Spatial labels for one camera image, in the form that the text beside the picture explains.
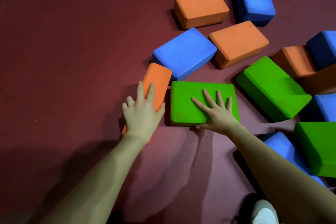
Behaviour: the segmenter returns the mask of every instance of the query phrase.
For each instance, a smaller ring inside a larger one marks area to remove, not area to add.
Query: person's right arm
[[[248,132],[232,115],[231,97],[226,109],[220,91],[218,105],[206,90],[204,95],[212,108],[192,100],[210,116],[211,122],[197,128],[229,137],[286,224],[336,223],[336,195]]]

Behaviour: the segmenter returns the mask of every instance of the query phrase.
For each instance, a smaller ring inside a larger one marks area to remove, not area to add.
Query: hand
[[[209,115],[211,121],[210,124],[200,124],[197,125],[196,128],[205,128],[228,136],[233,129],[240,126],[240,123],[232,115],[232,97],[229,98],[229,103],[227,104],[226,109],[221,92],[219,90],[217,91],[218,105],[208,94],[207,90],[204,89],[203,93],[211,108],[207,107],[205,104],[201,103],[195,98],[191,98],[191,100]]]
[[[147,98],[144,99],[144,86],[142,82],[139,82],[136,101],[127,97],[127,103],[122,104],[127,123],[127,134],[144,138],[146,142],[154,133],[165,113],[164,103],[157,112],[154,110],[154,95],[154,83],[152,82],[149,85]]]

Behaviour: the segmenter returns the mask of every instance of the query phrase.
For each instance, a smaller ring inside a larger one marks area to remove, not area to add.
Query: rectangular block
[[[321,31],[307,42],[318,71],[336,63],[336,31]]]
[[[299,112],[299,117],[301,121],[307,122],[336,122],[336,94],[314,96]]]
[[[336,93],[336,64],[304,78],[300,85],[312,95]]]
[[[182,81],[215,54],[217,48],[191,28],[153,51],[153,62],[172,70],[171,81]]]
[[[275,122],[292,119],[312,98],[269,57],[249,66],[236,81]]]
[[[235,0],[239,22],[251,21],[255,26],[266,26],[275,16],[272,0]]]
[[[336,122],[298,122],[294,133],[313,174],[336,177]]]
[[[316,73],[305,45],[284,47],[275,53],[271,59],[293,79]]]
[[[171,84],[171,112],[170,123],[177,126],[196,126],[210,122],[209,116],[201,111],[191,100],[192,97],[200,102],[205,101],[203,89],[206,89],[213,100],[218,104],[216,91],[220,90],[224,103],[232,96],[232,114],[239,121],[238,105],[235,88],[232,84],[207,82],[173,82]]]
[[[322,180],[318,176],[314,175],[313,172],[308,168],[305,160],[295,150],[294,146],[284,135],[284,133],[268,133],[262,137],[261,140],[264,141],[267,146],[278,153],[281,157],[287,159],[302,172],[309,175],[311,178],[325,187],[325,184],[322,182]]]
[[[224,0],[175,0],[174,12],[184,29],[221,23],[229,13]]]
[[[218,48],[215,60],[221,68],[254,56],[269,44],[250,21],[213,32],[209,37]]]
[[[160,66],[155,63],[151,63],[147,69],[147,72],[145,74],[145,77],[142,81],[143,83],[143,94],[145,99],[147,98],[147,94],[149,91],[149,85],[151,82],[154,83],[155,87],[155,96],[154,96],[154,109],[157,111],[161,104],[163,103],[163,100],[166,95],[167,87],[171,78],[171,70]],[[127,125],[124,126],[122,135],[124,135],[127,131]]]

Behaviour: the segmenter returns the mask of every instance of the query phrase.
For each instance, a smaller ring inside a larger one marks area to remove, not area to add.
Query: person
[[[127,133],[61,202],[41,224],[103,224],[106,223],[119,190],[137,155],[146,145],[165,112],[165,104],[154,110],[154,84],[144,99],[142,82],[137,98],[127,97],[122,104]],[[196,126],[226,135],[237,146],[267,200],[254,205],[250,223],[279,223],[277,213],[286,224],[336,223],[336,196],[314,179],[300,171],[285,158],[247,131],[232,115],[232,98],[227,108],[217,91],[218,104],[204,95],[207,107],[195,98],[192,101],[211,118],[209,124]]]

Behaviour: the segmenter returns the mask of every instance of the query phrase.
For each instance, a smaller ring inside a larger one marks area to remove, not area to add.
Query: finger
[[[148,95],[146,99],[149,101],[154,101],[154,95],[155,95],[154,83],[151,82],[149,84],[149,90],[148,90]]]
[[[138,84],[138,89],[137,89],[137,93],[136,93],[136,100],[137,101],[144,100],[144,85],[143,85],[142,81],[140,81],[139,84]]]
[[[128,107],[127,103],[123,103],[122,107],[123,107],[123,111],[125,111],[127,109],[127,107]]]
[[[226,108],[230,113],[232,113],[232,97],[229,97],[229,101],[227,103],[227,108]]]
[[[133,98],[132,98],[132,97],[127,97],[127,98],[126,98],[126,103],[127,103],[128,106],[132,106],[132,105],[134,105],[134,100],[133,100]]]
[[[221,92],[219,90],[217,90],[217,99],[218,99],[218,106],[225,108],[225,105],[224,105],[224,102],[223,102],[223,98],[222,98],[222,94],[221,94]]]
[[[203,90],[203,93],[205,95],[205,98],[207,99],[208,103],[212,108],[218,107],[218,105],[215,103],[215,101],[212,99],[212,97],[209,95],[206,89]]]
[[[163,103],[163,104],[160,106],[160,108],[156,111],[156,115],[157,115],[157,118],[158,118],[159,120],[161,120],[163,114],[164,114],[165,111],[166,111],[165,107],[166,107],[166,104]]]
[[[196,126],[196,128],[202,128],[202,129],[211,129],[211,125],[207,123],[199,124]]]
[[[210,112],[210,108],[207,107],[205,104],[201,103],[200,101],[198,101],[195,98],[191,98],[191,100],[199,107],[201,108],[203,111],[205,111],[206,113]]]

